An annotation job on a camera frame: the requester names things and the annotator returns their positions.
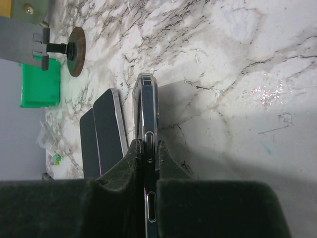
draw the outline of green bin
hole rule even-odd
[[[21,108],[51,107],[60,102],[60,62],[50,58],[46,71],[27,64],[19,66],[22,68]]]

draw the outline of green plastic container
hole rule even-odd
[[[22,68],[21,108],[51,107],[60,102],[60,62],[50,59],[46,71],[27,64],[19,66]]]

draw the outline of white marble countertop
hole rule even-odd
[[[315,0],[58,0],[51,41],[85,30],[78,78],[61,69],[47,110],[62,161],[55,179],[82,178],[79,119],[120,90],[128,139],[140,72],[158,80],[159,134],[194,177],[268,183],[294,237],[317,233]]]

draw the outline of gray wall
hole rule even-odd
[[[45,150],[36,144],[44,109],[20,108],[21,68],[0,59],[0,180],[41,179]]]

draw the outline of yellow object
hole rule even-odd
[[[11,17],[11,0],[0,1],[0,15]]]

